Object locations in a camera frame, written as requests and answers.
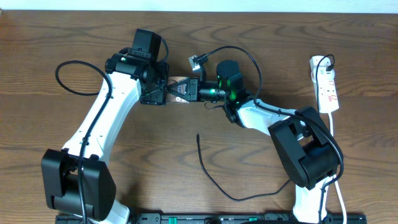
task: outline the wood grain surface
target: wood grain surface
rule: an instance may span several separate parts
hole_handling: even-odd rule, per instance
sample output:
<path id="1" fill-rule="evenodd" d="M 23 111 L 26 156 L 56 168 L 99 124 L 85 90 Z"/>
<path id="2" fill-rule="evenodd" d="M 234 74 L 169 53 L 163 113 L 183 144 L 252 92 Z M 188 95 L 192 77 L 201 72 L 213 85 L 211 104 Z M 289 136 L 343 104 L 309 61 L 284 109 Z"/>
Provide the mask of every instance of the wood grain surface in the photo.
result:
<path id="1" fill-rule="evenodd" d="M 222 45 L 248 50 L 263 72 L 261 99 L 285 108 L 315 106 L 308 60 L 336 57 L 340 109 L 335 138 L 345 155 L 339 181 L 348 212 L 369 223 L 398 222 L 398 15 L 4 11 L 0 17 L 0 223 L 53 223 L 40 160 L 77 130 L 95 97 L 76 96 L 54 78 L 56 66 L 83 60 L 104 68 L 130 46 L 137 28 L 169 45 L 170 75 L 194 76 L 187 60 Z M 258 75 L 241 52 L 224 50 L 206 64 L 237 60 L 247 88 Z M 72 89 L 98 91 L 101 77 L 72 65 L 61 71 Z M 136 104 L 109 165 L 122 203 L 165 213 L 262 213 L 291 210 L 294 185 L 279 195 L 236 203 L 200 169 L 201 134 L 208 171 L 234 197 L 275 191 L 287 179 L 268 136 L 230 124 L 203 103 Z M 334 187 L 327 209 L 340 212 Z"/>

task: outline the black camera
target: black camera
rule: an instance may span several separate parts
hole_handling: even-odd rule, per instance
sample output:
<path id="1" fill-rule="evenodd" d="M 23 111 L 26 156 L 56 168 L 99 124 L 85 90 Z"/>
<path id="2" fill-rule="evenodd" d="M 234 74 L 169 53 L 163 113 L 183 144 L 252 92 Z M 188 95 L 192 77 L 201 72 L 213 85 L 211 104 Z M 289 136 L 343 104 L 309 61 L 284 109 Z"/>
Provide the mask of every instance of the black camera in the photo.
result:
<path id="1" fill-rule="evenodd" d="M 121 72 L 140 80 L 140 102 L 145 105 L 166 104 L 169 65 L 165 62 L 166 58 L 157 61 L 161 43 L 161 36 L 137 29 L 132 47 L 120 50 L 105 63 L 106 73 Z"/>

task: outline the wooden tabletop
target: wooden tabletop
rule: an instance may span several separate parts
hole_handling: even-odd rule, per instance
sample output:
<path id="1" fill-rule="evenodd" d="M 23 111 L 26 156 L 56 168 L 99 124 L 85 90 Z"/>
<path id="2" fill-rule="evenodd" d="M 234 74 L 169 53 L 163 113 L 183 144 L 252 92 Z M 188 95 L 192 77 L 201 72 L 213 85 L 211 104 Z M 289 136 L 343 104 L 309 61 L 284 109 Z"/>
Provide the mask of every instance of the wooden tabletop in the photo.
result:
<path id="1" fill-rule="evenodd" d="M 0 17 L 0 223 L 53 223 L 45 204 L 40 160 L 75 133 L 95 96 L 77 96 L 54 77 L 58 64 L 82 60 L 103 69 L 131 46 L 137 28 L 156 31 L 170 49 L 170 75 L 194 76 L 188 58 L 236 45 L 263 73 L 260 98 L 284 107 L 315 106 L 308 60 L 334 54 L 340 109 L 335 138 L 345 156 L 339 181 L 348 212 L 369 223 L 398 220 L 398 15 L 184 12 L 4 11 Z M 239 62 L 255 92 L 258 75 L 246 55 L 209 57 Z M 81 65 L 61 71 L 72 89 L 98 91 L 101 77 Z M 327 123 L 327 116 L 322 116 Z M 109 169 L 122 203 L 165 213 L 262 213 L 291 210 L 294 185 L 279 195 L 236 203 L 200 169 L 201 134 L 209 173 L 234 197 L 273 192 L 287 179 L 269 136 L 231 124 L 203 103 L 136 104 L 116 139 Z M 334 186 L 327 209 L 340 212 Z"/>

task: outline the black plug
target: black plug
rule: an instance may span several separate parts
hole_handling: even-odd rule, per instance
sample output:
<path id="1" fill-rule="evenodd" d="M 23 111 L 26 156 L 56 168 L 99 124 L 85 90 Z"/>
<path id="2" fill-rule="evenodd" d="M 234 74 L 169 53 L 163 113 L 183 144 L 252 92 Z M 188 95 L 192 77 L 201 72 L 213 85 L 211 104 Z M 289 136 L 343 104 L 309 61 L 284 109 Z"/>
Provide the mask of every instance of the black plug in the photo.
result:
<path id="1" fill-rule="evenodd" d="M 327 68 L 326 68 L 326 71 L 327 72 L 330 72 L 330 71 L 332 71 L 333 70 L 333 68 L 335 67 L 335 65 L 329 65 Z"/>

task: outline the power strip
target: power strip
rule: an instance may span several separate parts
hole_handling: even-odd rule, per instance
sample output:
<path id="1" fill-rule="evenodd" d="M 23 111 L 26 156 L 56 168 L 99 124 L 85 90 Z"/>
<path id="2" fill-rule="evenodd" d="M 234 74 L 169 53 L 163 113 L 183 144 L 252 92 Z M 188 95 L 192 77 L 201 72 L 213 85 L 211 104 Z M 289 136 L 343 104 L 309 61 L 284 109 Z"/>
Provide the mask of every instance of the power strip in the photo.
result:
<path id="1" fill-rule="evenodd" d="M 319 64 L 319 61 L 323 58 L 321 55 L 314 56 L 310 59 L 311 66 L 311 79 L 315 90 L 315 96 L 319 97 L 319 112 L 320 113 L 331 113 L 339 108 L 336 85 L 335 85 L 335 70 L 327 71 L 326 68 L 331 65 L 330 59 L 325 58 Z M 315 74 L 318 67 L 318 85 Z"/>

